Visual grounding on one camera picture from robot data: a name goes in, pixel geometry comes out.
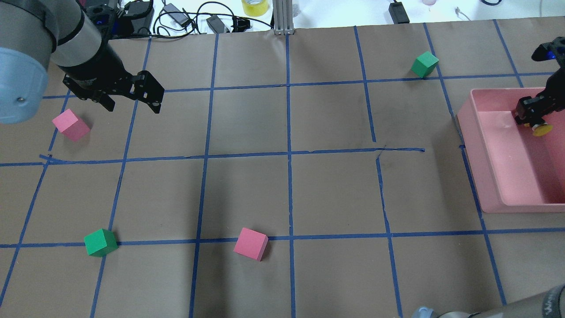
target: roll of tape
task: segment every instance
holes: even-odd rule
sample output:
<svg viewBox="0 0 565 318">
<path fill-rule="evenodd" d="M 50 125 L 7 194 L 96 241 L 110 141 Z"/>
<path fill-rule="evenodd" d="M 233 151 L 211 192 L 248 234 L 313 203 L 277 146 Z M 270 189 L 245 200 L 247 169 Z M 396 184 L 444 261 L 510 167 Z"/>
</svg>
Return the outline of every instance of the roll of tape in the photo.
<svg viewBox="0 0 565 318">
<path fill-rule="evenodd" d="M 261 16 L 269 9 L 267 0 L 241 0 L 241 4 L 248 16 Z"/>
</svg>

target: green block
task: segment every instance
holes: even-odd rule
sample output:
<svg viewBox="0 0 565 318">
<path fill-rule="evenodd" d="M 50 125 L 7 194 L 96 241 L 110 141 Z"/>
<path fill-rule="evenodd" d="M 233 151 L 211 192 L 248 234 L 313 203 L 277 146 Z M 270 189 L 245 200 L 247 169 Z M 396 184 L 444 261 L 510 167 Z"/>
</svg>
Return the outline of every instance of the green block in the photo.
<svg viewBox="0 0 565 318">
<path fill-rule="evenodd" d="M 118 249 L 116 237 L 114 234 L 105 229 L 88 234 L 84 237 L 86 252 L 90 256 L 102 257 L 111 251 Z"/>
<path fill-rule="evenodd" d="M 416 58 L 412 65 L 412 71 L 416 73 L 417 76 L 424 78 L 433 71 L 439 61 L 440 60 L 433 56 L 432 53 L 425 52 Z"/>
</svg>

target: pink box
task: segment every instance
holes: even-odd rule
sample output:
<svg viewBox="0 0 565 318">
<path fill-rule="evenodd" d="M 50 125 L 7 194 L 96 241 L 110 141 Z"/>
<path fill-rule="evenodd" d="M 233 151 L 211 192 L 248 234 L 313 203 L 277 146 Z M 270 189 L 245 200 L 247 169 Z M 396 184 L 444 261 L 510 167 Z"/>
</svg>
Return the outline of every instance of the pink box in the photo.
<svg viewBox="0 0 565 318">
<path fill-rule="evenodd" d="M 267 241 L 269 241 L 269 237 L 265 234 L 244 227 L 233 251 L 256 261 L 261 261 Z"/>
<path fill-rule="evenodd" d="M 565 114 L 535 137 L 516 125 L 518 99 L 542 88 L 473 89 L 457 117 L 484 212 L 565 212 Z"/>
<path fill-rule="evenodd" d="M 52 121 L 59 132 L 72 141 L 78 141 L 90 131 L 86 123 L 70 109 L 65 110 Z"/>
</svg>

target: metal post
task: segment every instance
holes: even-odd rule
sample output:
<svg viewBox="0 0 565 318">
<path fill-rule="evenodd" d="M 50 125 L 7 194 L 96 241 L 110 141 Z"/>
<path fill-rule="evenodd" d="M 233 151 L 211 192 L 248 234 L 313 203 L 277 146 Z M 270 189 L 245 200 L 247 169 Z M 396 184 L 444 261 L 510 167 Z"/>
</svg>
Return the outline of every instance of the metal post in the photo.
<svg viewBox="0 0 565 318">
<path fill-rule="evenodd" d="M 292 0 L 273 0 L 273 16 L 276 35 L 294 34 Z"/>
</svg>

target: block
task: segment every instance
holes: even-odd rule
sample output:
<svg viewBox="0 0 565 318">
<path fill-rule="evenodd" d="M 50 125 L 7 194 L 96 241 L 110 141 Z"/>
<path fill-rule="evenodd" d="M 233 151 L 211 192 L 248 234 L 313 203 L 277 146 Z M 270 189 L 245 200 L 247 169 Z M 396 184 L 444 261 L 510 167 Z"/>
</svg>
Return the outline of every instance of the block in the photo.
<svg viewBox="0 0 565 318">
<path fill-rule="evenodd" d="M 433 71 L 439 61 L 437 57 L 427 51 L 416 58 L 414 64 L 412 64 L 412 71 L 416 73 L 417 76 L 424 78 Z"/>
<path fill-rule="evenodd" d="M 256 261 L 261 261 L 267 241 L 269 241 L 269 237 L 265 234 L 244 227 L 233 251 Z"/>
<path fill-rule="evenodd" d="M 95 257 L 102 257 L 118 249 L 116 237 L 112 232 L 105 229 L 99 229 L 85 236 L 84 244 L 86 245 L 88 255 Z"/>
<path fill-rule="evenodd" d="M 52 120 L 55 127 L 72 141 L 78 141 L 86 135 L 90 128 L 72 110 L 67 109 Z"/>
</svg>

